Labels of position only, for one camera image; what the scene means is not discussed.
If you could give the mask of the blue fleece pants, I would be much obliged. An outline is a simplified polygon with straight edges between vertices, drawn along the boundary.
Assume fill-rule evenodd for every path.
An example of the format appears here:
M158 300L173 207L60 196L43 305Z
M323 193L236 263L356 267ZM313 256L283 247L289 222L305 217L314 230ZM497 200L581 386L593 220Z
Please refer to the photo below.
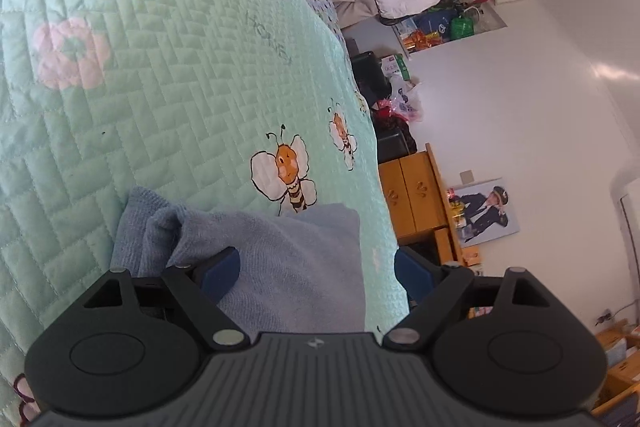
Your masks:
M157 277L227 247L238 251L240 271L235 281L222 279L229 290L219 306L250 337L363 331L360 219L342 204L283 216L205 212L136 187L119 220L111 265Z

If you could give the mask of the police officer poster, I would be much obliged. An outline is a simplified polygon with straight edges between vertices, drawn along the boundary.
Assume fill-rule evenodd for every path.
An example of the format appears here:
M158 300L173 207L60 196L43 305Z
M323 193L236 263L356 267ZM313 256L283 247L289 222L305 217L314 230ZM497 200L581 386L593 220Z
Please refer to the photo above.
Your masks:
M451 187L448 202L463 248L520 231L509 192L501 178Z

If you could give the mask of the black chair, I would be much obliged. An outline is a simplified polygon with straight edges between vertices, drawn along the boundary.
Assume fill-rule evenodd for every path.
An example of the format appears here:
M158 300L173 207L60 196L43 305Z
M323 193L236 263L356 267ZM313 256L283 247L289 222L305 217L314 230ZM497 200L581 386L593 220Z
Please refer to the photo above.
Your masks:
M392 84L384 76L380 61L372 52L364 52L353 56L350 64L372 120L378 164L416 153L418 147L408 121L400 115L400 108L392 107Z

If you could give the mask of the green quilted bee bedspread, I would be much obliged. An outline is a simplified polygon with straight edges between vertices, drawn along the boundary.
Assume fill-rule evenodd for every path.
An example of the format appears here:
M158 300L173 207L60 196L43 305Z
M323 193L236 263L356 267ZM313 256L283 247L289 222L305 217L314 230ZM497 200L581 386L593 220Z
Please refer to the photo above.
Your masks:
M250 160L302 139L359 213L366 326L406 312L376 140L330 0L1 0L1 421L30 345L111 260L129 192L277 213Z

